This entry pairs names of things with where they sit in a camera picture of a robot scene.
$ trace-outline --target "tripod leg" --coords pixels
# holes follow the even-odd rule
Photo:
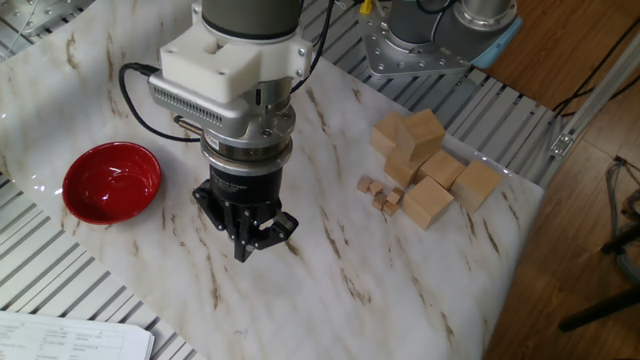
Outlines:
[[[640,303],[640,286],[635,286],[562,319],[558,329],[563,332],[573,331],[638,303]]]

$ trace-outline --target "red bowl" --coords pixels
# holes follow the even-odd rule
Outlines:
[[[82,154],[69,168],[62,199],[89,224],[110,225],[138,215],[160,188],[160,164],[140,145],[112,142]]]

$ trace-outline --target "white marble surface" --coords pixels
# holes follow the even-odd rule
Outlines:
[[[281,198],[300,227],[245,264],[190,200],[208,174],[198,144],[139,127],[117,88],[124,62],[157,63],[190,22],[188,0],[98,0],[0,67],[5,172],[208,359],[480,359],[543,192],[504,171],[475,214],[453,203],[428,231],[386,218],[355,190],[384,176],[372,124],[405,111],[321,62],[293,99],[295,149]],[[142,77],[129,88],[154,126],[176,135]],[[111,227],[67,213],[60,186],[84,151],[113,140],[159,159],[163,186],[138,217]],[[447,138],[460,158],[482,158]]]

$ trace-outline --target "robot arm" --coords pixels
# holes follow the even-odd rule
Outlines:
[[[312,52],[299,8],[298,0],[194,4],[192,27],[162,47],[162,71],[149,78],[154,101],[197,126],[210,179],[193,196],[242,262],[298,226],[279,191],[293,147],[291,86]]]

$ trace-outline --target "wooden cube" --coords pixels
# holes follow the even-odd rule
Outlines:
[[[384,163],[384,172],[395,180],[400,187],[407,188],[413,182],[413,179],[424,160],[407,161],[404,153],[399,147],[396,147],[387,156]]]
[[[373,196],[380,194],[384,190],[384,185],[380,181],[374,181],[369,185],[369,191]]]
[[[398,203],[400,202],[400,199],[402,199],[403,196],[404,196],[404,191],[402,191],[402,189],[400,188],[395,188],[391,190],[389,195],[387,195],[387,201],[393,205],[398,205]]]
[[[426,230],[452,201],[453,196],[427,176],[404,196],[402,211]]]
[[[373,198],[371,205],[377,210],[382,210],[385,202],[387,202],[387,197],[383,193],[380,193]]]
[[[360,181],[358,181],[358,191],[366,194],[369,190],[369,185],[371,185],[371,179],[366,176],[361,177]]]
[[[382,212],[389,215],[389,216],[393,216],[393,214],[396,213],[396,211],[398,211],[398,209],[400,208],[400,206],[396,205],[396,204],[392,204],[390,202],[386,202],[384,203],[384,206],[382,207]]]
[[[458,162],[458,160],[454,159],[453,156],[447,154],[444,150],[438,150],[437,153],[431,155],[429,160],[420,166],[414,182],[419,183],[429,176],[437,181],[440,186],[449,190],[463,170],[464,165]]]
[[[407,161],[426,160],[440,150],[445,134],[436,116],[425,110],[400,121],[396,142]]]
[[[396,147],[396,131],[401,120],[402,116],[394,111],[373,126],[371,146],[384,157]]]
[[[478,210],[493,189],[502,181],[502,175],[480,160],[474,160],[451,186],[451,195],[469,212]]]

